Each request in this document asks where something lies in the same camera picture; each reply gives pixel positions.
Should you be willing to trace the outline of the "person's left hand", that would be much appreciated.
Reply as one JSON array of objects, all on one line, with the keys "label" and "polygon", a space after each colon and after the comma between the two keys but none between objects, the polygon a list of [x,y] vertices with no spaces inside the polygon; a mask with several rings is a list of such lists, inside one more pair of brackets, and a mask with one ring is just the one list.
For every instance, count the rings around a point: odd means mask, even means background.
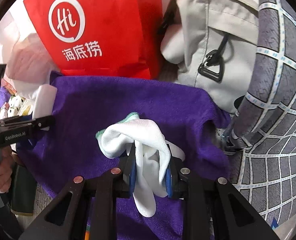
[{"label": "person's left hand", "polygon": [[0,162],[0,191],[8,192],[11,185],[12,169],[15,161],[12,156],[11,146],[1,149],[2,161]]}]

